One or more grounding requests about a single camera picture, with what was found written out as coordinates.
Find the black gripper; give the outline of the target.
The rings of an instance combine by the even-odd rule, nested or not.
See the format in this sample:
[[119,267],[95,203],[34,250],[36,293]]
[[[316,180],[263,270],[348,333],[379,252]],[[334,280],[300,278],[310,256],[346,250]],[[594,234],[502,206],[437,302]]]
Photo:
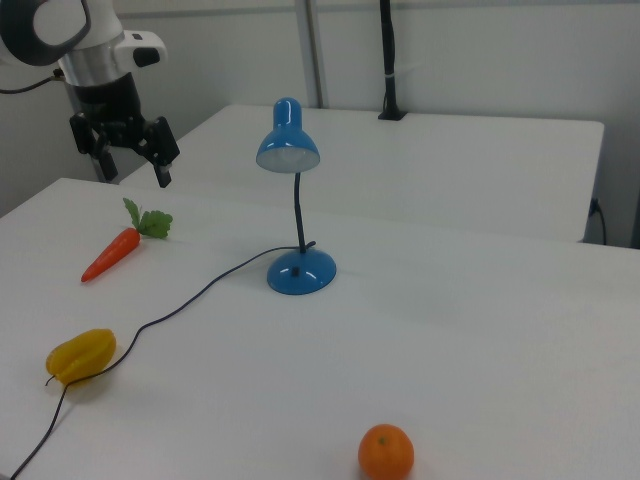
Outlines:
[[112,182],[118,170],[110,145],[137,149],[153,167],[161,188],[171,183],[170,168],[180,154],[177,141],[165,117],[146,121],[131,73],[98,86],[71,86],[75,101],[69,119],[77,150],[89,155],[98,179]]

